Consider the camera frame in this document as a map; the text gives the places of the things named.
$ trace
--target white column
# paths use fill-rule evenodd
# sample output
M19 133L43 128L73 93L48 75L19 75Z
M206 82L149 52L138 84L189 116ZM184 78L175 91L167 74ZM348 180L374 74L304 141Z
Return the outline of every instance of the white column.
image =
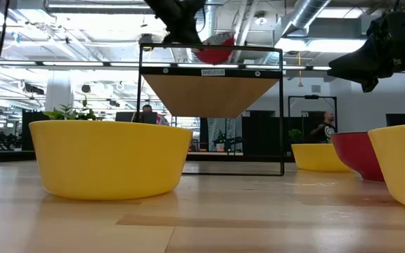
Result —
M60 105L73 104L73 85L71 71L49 71L48 86L46 88L45 111L60 109Z

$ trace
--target black metal frame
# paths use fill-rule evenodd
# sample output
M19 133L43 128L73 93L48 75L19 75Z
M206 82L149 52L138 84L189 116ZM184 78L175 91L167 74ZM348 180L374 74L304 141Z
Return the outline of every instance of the black metal frame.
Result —
M318 95L308 95L308 96L288 96L287 97L287 111L288 111L288 126L291 126L290 122L292 120L292 115L290 113L290 102L292 98L303 98L307 100L318 100L320 98L331 98L334 100L334 115L335 115L335 128L338 130L338 120L337 120L337 97L336 96L318 96Z
M225 69L225 77L251 77L251 78L279 78L279 145L281 148L280 157L280 173L279 174L245 174L245 173L205 173L197 172L196 175L230 175L230 176L283 176L285 173L285 148L284 148L284 95L283 95L283 52L279 48L267 48L261 46L220 46L220 45L192 45L192 44L141 44L139 53L139 79L137 82L137 120L140 117L140 101L141 101L141 81L142 74L172 74L172 75L187 75L201 76L201 68L184 68L178 67L177 64L171 64L170 67L143 67L143 48L199 48L199 49L221 49L221 50L245 50L245 51L261 51L261 52L276 52L279 53L279 69Z

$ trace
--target wall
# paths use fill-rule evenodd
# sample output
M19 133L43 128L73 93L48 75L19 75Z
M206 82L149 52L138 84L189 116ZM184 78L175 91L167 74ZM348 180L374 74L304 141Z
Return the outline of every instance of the wall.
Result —
M330 94L338 98L339 132L386 127L385 114L405 113L405 74L380 79L370 93L363 93L360 84L341 79L329 86Z
M299 78L284 79L284 115L288 116L288 96L312 95L311 86L321 85L319 96L330 95L330 84L325 83L322 78L302 78L303 87L299 87ZM253 103L247 110L274 110L279 116L279 86L278 83L268 90L261 98ZM299 117L303 111L333 111L333 100L305 100L303 98L292 98L290 114L292 117Z

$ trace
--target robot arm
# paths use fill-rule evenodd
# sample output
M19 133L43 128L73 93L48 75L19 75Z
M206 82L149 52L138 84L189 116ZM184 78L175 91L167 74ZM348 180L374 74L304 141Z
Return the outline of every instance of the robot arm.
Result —
M201 44L196 31L195 14L204 8L205 0L145 0L167 26L165 43Z
M373 20L365 44L331 61L328 75L358 82L364 92L370 92L378 78L405 71L405 11L396 9Z

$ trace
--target black shirt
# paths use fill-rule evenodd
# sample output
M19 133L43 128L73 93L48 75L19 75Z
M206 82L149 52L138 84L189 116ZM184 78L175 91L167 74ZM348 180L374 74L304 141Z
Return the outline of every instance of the black shirt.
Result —
M311 135L311 139L315 143L329 143L330 136L335 134L337 129L329 123L323 122L319 125L316 131Z

